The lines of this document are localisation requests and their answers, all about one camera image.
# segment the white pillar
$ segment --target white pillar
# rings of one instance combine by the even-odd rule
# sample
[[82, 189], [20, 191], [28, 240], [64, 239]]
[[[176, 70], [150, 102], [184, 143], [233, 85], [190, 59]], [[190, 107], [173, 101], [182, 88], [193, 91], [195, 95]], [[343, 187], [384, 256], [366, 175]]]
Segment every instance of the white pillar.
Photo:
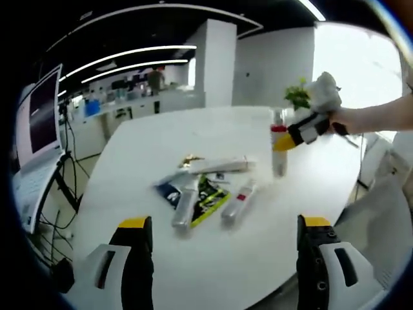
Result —
[[237, 26], [208, 19], [188, 42], [197, 46], [195, 90], [205, 92], [205, 107], [231, 106]]

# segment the green plant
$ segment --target green plant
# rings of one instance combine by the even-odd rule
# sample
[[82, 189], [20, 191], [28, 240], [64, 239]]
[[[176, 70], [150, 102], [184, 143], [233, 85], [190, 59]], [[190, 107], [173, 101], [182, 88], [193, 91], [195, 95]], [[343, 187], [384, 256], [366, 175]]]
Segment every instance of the green plant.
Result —
[[291, 102], [291, 104], [294, 106], [294, 110], [297, 110], [299, 108], [310, 108], [310, 103], [308, 103], [310, 97], [304, 89], [305, 82], [305, 78], [301, 78], [299, 86], [291, 86], [285, 90], [284, 99]]

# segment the keyboard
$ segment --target keyboard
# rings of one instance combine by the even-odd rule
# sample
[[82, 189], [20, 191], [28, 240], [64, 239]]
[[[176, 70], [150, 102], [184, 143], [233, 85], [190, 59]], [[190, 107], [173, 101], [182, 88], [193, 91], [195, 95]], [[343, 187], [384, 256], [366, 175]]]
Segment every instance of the keyboard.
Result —
[[45, 164], [20, 175], [14, 180], [17, 210], [23, 227], [30, 233], [34, 231], [32, 221], [35, 220], [38, 203], [54, 169], [53, 164]]

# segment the blue container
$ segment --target blue container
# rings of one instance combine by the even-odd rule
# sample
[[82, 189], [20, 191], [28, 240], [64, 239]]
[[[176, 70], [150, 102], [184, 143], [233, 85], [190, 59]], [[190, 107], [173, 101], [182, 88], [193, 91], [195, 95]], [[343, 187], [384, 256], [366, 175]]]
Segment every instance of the blue container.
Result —
[[92, 101], [89, 101], [88, 103], [85, 103], [85, 116], [92, 116], [96, 113], [99, 113], [101, 110], [101, 106], [99, 104], [99, 100], [94, 99]]

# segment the ceiling light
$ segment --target ceiling light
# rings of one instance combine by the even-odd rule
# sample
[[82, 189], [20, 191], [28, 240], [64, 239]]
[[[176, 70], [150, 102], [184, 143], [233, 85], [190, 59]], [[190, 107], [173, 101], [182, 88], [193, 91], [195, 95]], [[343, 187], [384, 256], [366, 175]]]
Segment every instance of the ceiling light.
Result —
[[100, 73], [96, 76], [92, 76], [88, 79], [84, 79], [82, 81], [82, 84], [86, 83], [86, 82], [89, 82], [93, 79], [100, 78], [101, 76], [105, 76], [107, 74], [111, 74], [111, 73], [122, 71], [122, 70], [127, 70], [127, 69], [132, 69], [132, 68], [137, 68], [137, 67], [144, 67], [144, 66], [151, 66], [151, 65], [164, 65], [164, 64], [167, 64], [167, 63], [187, 63], [187, 62], [188, 62], [188, 60], [186, 60], [186, 59], [175, 59], [175, 60], [149, 61], [148, 63], [138, 63], [136, 65], [130, 65], [130, 66], [122, 67], [122, 68], [117, 68], [117, 69], [113, 69], [111, 71]]
[[324, 15], [316, 8], [310, 0], [298, 0], [301, 2], [319, 21], [325, 21]]
[[62, 96], [62, 95], [64, 95], [64, 94], [66, 94], [66, 90], [64, 90], [64, 91], [62, 91], [62, 92], [60, 92], [60, 93], [58, 93], [58, 94], [57, 94], [57, 96], [58, 96], [58, 97], [60, 97], [60, 96]]
[[119, 56], [123, 55], [129, 55], [129, 54], [134, 54], [134, 53], [140, 53], [140, 52], [148, 52], [150, 50], [180, 50], [180, 49], [189, 49], [189, 50], [195, 50], [196, 46], [195, 45], [165, 45], [165, 46], [153, 46], [153, 47], [145, 47], [145, 48], [138, 48], [136, 50], [127, 50], [126, 52], [122, 53], [117, 53], [111, 56], [107, 56], [98, 60], [95, 60], [91, 63], [88, 63], [87, 65], [81, 66], [80, 68], [77, 68], [76, 70], [73, 70], [63, 76], [59, 82], [62, 82], [64, 79], [68, 78], [69, 76], [72, 76], [75, 73], [78, 73], [79, 71], [82, 71], [85, 68], [88, 68], [90, 66], [96, 65], [97, 63], [101, 63], [102, 61], [106, 61], [112, 58], [116, 58]]

